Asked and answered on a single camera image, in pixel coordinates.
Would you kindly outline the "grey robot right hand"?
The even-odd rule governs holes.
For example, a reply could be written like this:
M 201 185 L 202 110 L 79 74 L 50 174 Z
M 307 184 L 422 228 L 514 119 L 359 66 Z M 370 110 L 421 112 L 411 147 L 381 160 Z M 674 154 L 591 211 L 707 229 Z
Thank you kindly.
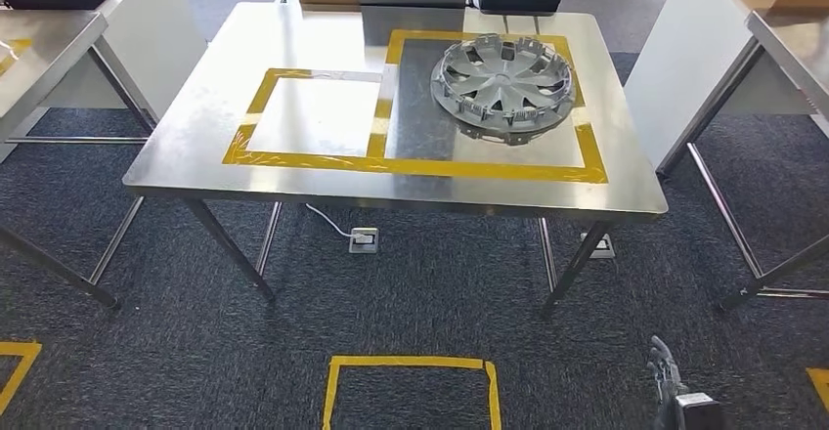
M 680 429 L 676 398 L 687 394 L 689 388 L 682 382 L 678 366 L 670 348 L 657 335 L 650 338 L 652 347 L 647 367 L 656 383 L 658 407 L 654 429 Z

